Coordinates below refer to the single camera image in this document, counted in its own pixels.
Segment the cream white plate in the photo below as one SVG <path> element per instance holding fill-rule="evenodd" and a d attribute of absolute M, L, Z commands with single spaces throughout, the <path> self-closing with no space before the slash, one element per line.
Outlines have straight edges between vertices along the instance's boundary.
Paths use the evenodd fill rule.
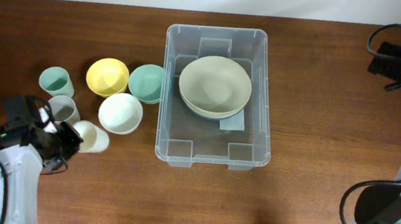
<path fill-rule="evenodd" d="M 221 56 L 205 56 L 190 62 L 180 73 L 179 90 L 184 94 L 205 93 L 207 96 L 225 96 L 250 99 L 252 82 L 241 65 Z"/>

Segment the dark blue plate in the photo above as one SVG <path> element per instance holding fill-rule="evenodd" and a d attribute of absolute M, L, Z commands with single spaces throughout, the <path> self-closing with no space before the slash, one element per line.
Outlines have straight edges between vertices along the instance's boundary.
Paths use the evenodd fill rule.
<path fill-rule="evenodd" d="M 236 117 L 237 115 L 244 114 L 244 110 L 240 110 L 239 112 L 237 112 L 237 113 L 235 113 L 235 114 L 232 114 L 232 115 L 230 115 L 230 116 L 218 118 L 218 117 L 204 116 L 204 115 L 202 115 L 202 114 L 200 114 L 200 113 L 197 113 L 197 111 L 192 110 L 192 108 L 190 108 L 188 105 L 187 105 L 187 108 L 188 108 L 192 113 L 194 113 L 196 116 L 199 116 L 199 117 L 201 117 L 201 118 L 208 119 L 208 120 L 211 120 L 211 121 L 214 121 L 214 120 L 220 121 L 220 120 L 222 120 L 222 119 L 231 119 L 231 118 Z"/>

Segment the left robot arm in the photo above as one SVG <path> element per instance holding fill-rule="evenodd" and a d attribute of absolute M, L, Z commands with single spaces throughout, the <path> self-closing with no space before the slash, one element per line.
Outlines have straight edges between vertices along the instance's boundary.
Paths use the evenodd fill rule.
<path fill-rule="evenodd" d="M 4 100 L 0 126 L 0 224 L 38 224 L 41 175 L 68 170 L 83 142 L 67 122 L 55 122 L 49 102 L 34 95 Z"/>

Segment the beige plate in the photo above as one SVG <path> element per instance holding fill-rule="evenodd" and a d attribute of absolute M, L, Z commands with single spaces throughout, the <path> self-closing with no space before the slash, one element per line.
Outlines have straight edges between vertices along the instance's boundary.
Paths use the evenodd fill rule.
<path fill-rule="evenodd" d="M 197 111 L 204 116 L 222 118 L 230 116 L 243 110 L 247 106 L 249 99 L 239 99 L 238 97 L 225 96 L 218 98 L 213 95 L 207 96 L 205 93 L 185 94 L 180 90 L 183 101 L 192 110 Z"/>

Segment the cream white cup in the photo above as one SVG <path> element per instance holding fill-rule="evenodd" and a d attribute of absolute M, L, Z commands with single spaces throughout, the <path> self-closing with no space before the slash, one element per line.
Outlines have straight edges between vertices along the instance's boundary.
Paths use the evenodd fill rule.
<path fill-rule="evenodd" d="M 82 138 L 79 153 L 101 153 L 109 146 L 108 134 L 93 123 L 80 120 L 73 124 L 73 128 Z"/>

